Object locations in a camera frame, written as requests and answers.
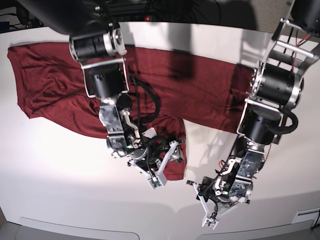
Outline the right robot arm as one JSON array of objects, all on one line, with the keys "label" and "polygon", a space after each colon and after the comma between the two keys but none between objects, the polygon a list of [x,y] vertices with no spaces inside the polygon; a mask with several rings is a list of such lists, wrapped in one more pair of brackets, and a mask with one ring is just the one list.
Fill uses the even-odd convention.
[{"label": "right robot arm", "polygon": [[121,27],[106,0],[22,0],[20,4],[69,37],[69,52],[81,66],[86,94],[100,101],[98,116],[115,157],[127,157],[129,164],[151,175],[162,172],[169,162],[184,160],[180,140],[142,134],[143,125],[159,114],[158,100],[151,116],[131,117],[129,81],[133,76],[126,66]]}]

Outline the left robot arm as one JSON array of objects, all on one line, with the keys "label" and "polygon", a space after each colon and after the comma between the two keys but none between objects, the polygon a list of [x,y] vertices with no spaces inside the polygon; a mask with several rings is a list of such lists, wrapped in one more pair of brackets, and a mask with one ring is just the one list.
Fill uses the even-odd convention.
[{"label": "left robot arm", "polygon": [[214,178],[204,177],[194,186],[205,207],[214,202],[214,213],[239,203],[249,203],[255,175],[263,168],[265,147],[278,144],[283,135],[298,127],[293,113],[302,96],[304,75],[320,58],[320,49],[306,50],[301,43],[280,39],[283,30],[320,34],[320,3],[294,0],[289,13],[279,21],[263,58],[254,68],[249,92],[230,154]]}]

